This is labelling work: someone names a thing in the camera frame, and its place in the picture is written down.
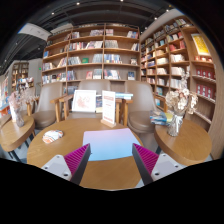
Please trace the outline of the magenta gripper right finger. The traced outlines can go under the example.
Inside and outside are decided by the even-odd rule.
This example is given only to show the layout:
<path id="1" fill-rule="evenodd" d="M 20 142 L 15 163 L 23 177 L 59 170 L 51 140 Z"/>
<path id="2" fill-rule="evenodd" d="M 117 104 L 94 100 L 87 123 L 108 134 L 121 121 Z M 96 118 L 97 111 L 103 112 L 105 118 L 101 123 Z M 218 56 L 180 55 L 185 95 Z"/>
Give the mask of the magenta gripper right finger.
<path id="1" fill-rule="evenodd" d="M 132 154 L 145 185 L 183 169 L 168 154 L 158 155 L 136 143 L 132 145 Z"/>

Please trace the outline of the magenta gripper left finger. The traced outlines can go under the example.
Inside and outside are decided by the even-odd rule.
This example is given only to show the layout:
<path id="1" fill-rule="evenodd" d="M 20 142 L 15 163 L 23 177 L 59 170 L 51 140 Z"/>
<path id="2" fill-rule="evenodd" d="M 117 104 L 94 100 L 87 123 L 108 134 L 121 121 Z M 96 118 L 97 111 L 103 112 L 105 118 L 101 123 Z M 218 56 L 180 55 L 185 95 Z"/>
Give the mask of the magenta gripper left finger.
<path id="1" fill-rule="evenodd" d="M 90 145 L 86 144 L 65 156 L 54 156 L 42 169 L 79 185 L 90 154 Z"/>

